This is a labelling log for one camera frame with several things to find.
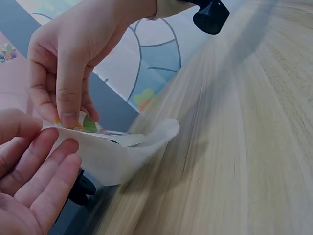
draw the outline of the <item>floral pattern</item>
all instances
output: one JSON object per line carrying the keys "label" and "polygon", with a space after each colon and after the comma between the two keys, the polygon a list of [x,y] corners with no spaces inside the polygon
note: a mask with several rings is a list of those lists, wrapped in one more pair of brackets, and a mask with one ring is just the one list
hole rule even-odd
{"label": "floral pattern", "polygon": [[138,106],[139,112],[141,112],[150,103],[154,96],[155,94],[152,88],[147,88],[141,94],[134,96],[134,100]]}
{"label": "floral pattern", "polygon": [[11,62],[16,58],[16,49],[8,43],[0,44],[0,63]]}

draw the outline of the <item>cartoon illustration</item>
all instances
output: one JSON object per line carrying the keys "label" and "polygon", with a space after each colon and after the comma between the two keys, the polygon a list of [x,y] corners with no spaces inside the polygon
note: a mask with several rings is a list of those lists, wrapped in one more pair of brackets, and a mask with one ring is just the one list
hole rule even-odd
{"label": "cartoon illustration", "polygon": [[0,44],[0,64],[4,62],[11,62],[16,58],[16,49],[10,44]]}
{"label": "cartoon illustration", "polygon": [[[47,23],[80,0],[17,0],[40,24]],[[94,73],[138,111],[150,102],[181,67],[177,37],[164,19],[141,19]]]}

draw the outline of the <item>wood grain surface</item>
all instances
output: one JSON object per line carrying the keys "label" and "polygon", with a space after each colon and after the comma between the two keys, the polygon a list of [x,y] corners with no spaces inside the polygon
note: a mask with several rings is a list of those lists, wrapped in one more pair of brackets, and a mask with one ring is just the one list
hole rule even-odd
{"label": "wood grain surface", "polygon": [[132,130],[164,118],[179,135],[97,234],[312,235],[313,1],[248,0]]}

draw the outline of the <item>colorful sticker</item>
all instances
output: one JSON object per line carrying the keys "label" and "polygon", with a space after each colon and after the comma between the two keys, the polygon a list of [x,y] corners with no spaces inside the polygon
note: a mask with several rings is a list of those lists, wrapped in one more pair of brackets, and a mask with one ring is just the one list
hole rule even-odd
{"label": "colorful sticker", "polygon": [[138,110],[141,112],[155,96],[153,89],[147,88],[141,94],[134,96],[134,101],[138,106]]}
{"label": "colorful sticker", "polygon": [[[55,122],[55,125],[62,127],[61,121],[58,118]],[[85,112],[80,112],[79,114],[79,122],[76,127],[73,128],[76,131],[83,131],[89,133],[98,133],[104,134],[105,130],[94,121],[91,121],[90,117]]]}
{"label": "colorful sticker", "polygon": [[0,63],[11,62],[16,58],[16,49],[8,43],[0,44]]}

